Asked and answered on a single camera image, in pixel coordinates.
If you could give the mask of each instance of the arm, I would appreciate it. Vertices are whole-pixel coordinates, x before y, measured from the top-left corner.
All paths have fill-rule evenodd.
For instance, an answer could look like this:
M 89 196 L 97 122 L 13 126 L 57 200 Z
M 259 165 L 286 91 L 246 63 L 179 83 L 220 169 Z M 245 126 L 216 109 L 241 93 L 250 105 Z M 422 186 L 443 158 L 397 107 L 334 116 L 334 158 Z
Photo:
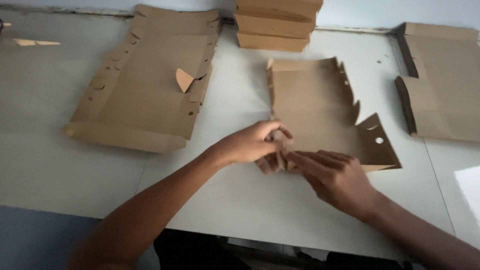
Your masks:
M 431 269 L 479 269 L 480 251 L 408 212 L 369 182 L 358 159 L 318 151 L 290 152 L 318 197 L 390 237 Z
M 69 269 L 132 269 L 182 206 L 219 169 L 251 162 L 282 148 L 265 142 L 280 122 L 258 122 L 220 140 L 172 175 L 145 189 L 109 214 L 73 252 Z

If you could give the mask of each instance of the forearm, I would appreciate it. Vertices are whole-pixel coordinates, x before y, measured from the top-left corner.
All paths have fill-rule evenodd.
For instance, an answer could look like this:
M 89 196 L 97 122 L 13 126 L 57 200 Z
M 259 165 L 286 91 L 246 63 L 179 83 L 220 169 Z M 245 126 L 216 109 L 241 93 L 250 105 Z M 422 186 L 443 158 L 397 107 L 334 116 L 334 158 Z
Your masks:
M 181 207 L 221 167 L 208 151 L 145 189 L 109 214 L 74 252 L 71 260 L 134 262 Z
M 413 215 L 383 194 L 379 197 L 377 212 L 365 222 L 428 268 L 480 268 L 479 250 Z

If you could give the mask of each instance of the cardboard box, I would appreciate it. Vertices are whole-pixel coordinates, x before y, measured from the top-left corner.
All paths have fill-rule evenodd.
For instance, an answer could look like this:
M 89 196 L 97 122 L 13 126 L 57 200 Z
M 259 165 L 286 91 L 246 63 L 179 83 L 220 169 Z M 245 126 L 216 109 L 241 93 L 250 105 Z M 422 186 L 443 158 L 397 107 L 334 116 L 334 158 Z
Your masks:
M 310 42 L 310 37 L 283 37 L 244 32 L 238 32 L 237 37 L 239 40 L 240 48 L 244 49 L 266 49 L 301 52 L 303 48 Z
M 355 125 L 360 101 L 336 58 L 270 60 L 267 76 L 272 117 L 292 132 L 293 150 L 350 154 L 366 172 L 401 168 L 377 114 Z
M 236 10 L 234 15 L 241 32 L 309 38 L 315 28 L 315 18 L 287 17 L 241 10 Z
M 85 142 L 166 153 L 185 147 L 192 135 L 212 72 L 218 10 L 135 9 L 127 36 L 63 131 Z
M 480 142 L 479 31 L 405 23 L 398 43 L 409 76 L 395 84 L 412 136 Z
M 314 19 L 321 9 L 323 0 L 237 0 L 241 11 L 257 11 L 288 17 Z

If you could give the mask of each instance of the hand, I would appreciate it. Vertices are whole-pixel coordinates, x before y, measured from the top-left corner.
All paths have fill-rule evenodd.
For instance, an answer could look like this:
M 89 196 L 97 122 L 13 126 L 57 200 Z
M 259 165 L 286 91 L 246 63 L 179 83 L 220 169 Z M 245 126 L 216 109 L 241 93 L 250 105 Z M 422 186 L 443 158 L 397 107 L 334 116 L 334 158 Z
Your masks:
M 380 192 L 370 184 L 357 158 L 323 150 L 290 152 L 285 158 L 320 199 L 362 221 L 374 214 Z
M 207 151 L 218 157 L 224 166 L 234 162 L 253 162 L 283 149 L 282 141 L 265 140 L 276 130 L 288 139 L 293 138 L 282 122 L 260 121 L 221 139 Z

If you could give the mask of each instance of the white table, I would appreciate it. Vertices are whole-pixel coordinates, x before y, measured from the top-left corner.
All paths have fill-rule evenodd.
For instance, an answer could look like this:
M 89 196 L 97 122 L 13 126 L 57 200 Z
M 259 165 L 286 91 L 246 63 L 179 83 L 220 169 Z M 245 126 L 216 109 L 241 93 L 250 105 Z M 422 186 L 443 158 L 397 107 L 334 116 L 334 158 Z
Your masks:
M 62 43 L 28 48 L 14 46 L 5 38 L 0 41 L 0 204 L 105 217 L 217 140 L 266 119 L 269 106 L 264 69 L 268 58 L 337 56 L 345 62 L 355 97 L 361 100 L 359 121 L 374 112 L 380 115 L 403 166 L 369 173 L 372 184 L 414 214 L 454 233 L 425 143 L 406 133 L 393 83 L 401 70 L 385 36 L 315 31 L 303 53 L 286 53 L 239 49 L 235 29 L 224 27 L 192 140 L 185 149 L 156 155 L 86 145 L 60 132 L 101 57 L 123 38 L 124 21 L 41 13 L 26 17 L 6 11 L 0 11 L 0 17 L 13 23 L 11 37 Z M 461 164 L 462 154 L 458 157 Z M 451 197 L 459 199 L 458 193 Z M 463 207 L 448 206 L 451 211 L 465 211 Z M 264 176 L 253 164 L 221 170 L 168 227 L 375 257 L 403 257 L 373 229 L 320 201 L 300 177 Z

